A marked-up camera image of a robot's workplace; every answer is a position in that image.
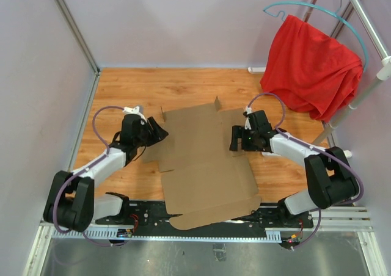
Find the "brown cardboard box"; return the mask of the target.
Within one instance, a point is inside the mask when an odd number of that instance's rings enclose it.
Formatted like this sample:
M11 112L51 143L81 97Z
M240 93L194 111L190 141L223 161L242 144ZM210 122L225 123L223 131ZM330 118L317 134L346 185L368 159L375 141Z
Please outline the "brown cardboard box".
M247 216L261 203L243 150L230 151L232 127L243 125L243 109L222 110L219 100L163 111L169 135L147 148L156 161L170 224L190 230Z

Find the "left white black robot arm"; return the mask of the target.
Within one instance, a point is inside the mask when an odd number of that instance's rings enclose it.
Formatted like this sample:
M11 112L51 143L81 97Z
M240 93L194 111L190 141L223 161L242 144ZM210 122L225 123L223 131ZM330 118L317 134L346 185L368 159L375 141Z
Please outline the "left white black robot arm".
M169 133L153 117L142 114L126 114L121 130L102 154L88 164L67 172L61 170L53 178L43 220L52 223L64 234L83 232L96 219L109 216L122 225L131 217L131 210L117 194L106 194L104 200L95 200L95 187L116 171L138 159L139 148L146 148L163 141Z

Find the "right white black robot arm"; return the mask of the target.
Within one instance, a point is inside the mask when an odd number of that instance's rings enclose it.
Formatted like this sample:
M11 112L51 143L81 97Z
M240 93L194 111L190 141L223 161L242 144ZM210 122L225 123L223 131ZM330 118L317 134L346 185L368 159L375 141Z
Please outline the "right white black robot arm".
M301 215L361 198L361 180L339 147L323 148L272 127L264 111L245 111L243 126L232 126L230 151L262 152L287 158L305 170L307 188L277 203L277 221L291 227Z

